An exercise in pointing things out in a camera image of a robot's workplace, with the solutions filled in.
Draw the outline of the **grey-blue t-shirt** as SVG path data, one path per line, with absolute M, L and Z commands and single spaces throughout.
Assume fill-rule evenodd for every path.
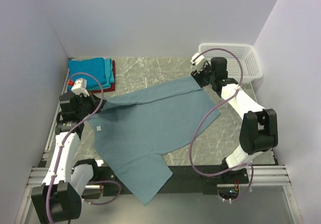
M 89 125 L 94 148 L 147 205 L 172 176 L 163 155 L 190 143 L 220 116 L 191 76 L 108 98 Z

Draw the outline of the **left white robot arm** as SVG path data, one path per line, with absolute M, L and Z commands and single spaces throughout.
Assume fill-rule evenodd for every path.
M 106 100 L 92 93 L 85 96 L 67 92 L 59 97 L 59 104 L 61 110 L 56 118 L 56 142 L 51 164 L 41 186 L 34 187 L 31 194 L 40 223 L 78 219 L 85 186 L 100 180 L 94 159 L 77 163 L 73 160 L 86 119 L 101 111 Z

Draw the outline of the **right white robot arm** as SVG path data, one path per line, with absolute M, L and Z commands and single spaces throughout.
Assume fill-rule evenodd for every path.
M 220 176 L 225 183 L 232 183 L 238 177 L 238 170 L 246 168 L 254 158 L 277 146 L 276 112 L 259 105 L 241 88 L 240 81 L 228 76 L 225 58 L 214 57 L 211 61 L 192 59 L 191 64 L 196 68 L 191 73 L 196 83 L 200 87 L 210 85 L 242 120 L 239 146 L 223 159 L 221 171 L 213 174 Z

